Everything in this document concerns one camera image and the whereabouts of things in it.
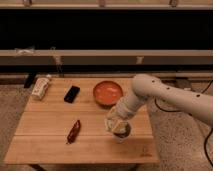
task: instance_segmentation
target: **orange bowl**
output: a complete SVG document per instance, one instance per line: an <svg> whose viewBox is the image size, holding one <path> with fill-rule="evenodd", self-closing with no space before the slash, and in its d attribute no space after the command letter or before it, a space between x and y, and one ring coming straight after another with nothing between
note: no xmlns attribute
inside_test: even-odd
<svg viewBox="0 0 213 171"><path fill-rule="evenodd" d="M93 96L97 103L112 106L123 96L123 90L114 81L102 81L94 87Z"/></svg>

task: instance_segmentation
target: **black smartphone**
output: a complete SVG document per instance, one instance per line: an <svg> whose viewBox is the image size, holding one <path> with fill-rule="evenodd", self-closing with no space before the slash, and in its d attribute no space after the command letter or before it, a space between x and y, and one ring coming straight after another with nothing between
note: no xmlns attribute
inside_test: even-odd
<svg viewBox="0 0 213 171"><path fill-rule="evenodd" d="M79 93L80 88L77 86L72 86L70 90L67 92L66 96L64 97L64 101L68 103L72 103Z"/></svg>

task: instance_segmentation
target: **red chili pepper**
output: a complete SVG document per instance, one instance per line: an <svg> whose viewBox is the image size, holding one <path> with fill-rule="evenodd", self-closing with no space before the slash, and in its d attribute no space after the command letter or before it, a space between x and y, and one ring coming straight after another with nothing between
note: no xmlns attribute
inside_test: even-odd
<svg viewBox="0 0 213 171"><path fill-rule="evenodd" d="M71 144L75 141L78 133L81 129L81 123L80 120L77 120L77 122L74 124L73 128L71 129L69 135L67 136L67 144Z"/></svg>

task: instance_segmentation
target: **tiled floor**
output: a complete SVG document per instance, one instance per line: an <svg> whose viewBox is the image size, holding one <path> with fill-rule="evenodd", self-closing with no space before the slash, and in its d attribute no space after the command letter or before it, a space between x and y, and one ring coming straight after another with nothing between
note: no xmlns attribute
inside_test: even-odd
<svg viewBox="0 0 213 171"><path fill-rule="evenodd" d="M202 90L206 83L193 84L195 90ZM0 171L32 171L29 166L5 166L3 158L20 119L21 113L30 95L30 89L23 85L0 85ZM213 94L213 86L208 90ZM172 108L159 101L164 108ZM146 164L134 168L135 165L45 165L48 171L210 171L203 152L203 137L208 128L184 113L164 113L159 111L150 99L148 103L151 124L160 163Z"/></svg>

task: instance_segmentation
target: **wooden table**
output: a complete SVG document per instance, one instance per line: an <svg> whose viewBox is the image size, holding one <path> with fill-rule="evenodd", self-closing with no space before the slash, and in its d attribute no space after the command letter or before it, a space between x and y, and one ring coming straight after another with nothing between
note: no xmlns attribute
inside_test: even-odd
<svg viewBox="0 0 213 171"><path fill-rule="evenodd" d="M123 143L106 132L104 118L109 109L93 99L93 87L112 80L124 92L130 78L53 78L42 101L32 97L17 127L5 164L156 163L158 156L146 106L130 121L132 132ZM72 85L81 88L75 102L63 101ZM75 143L66 138L77 119L82 129Z"/></svg>

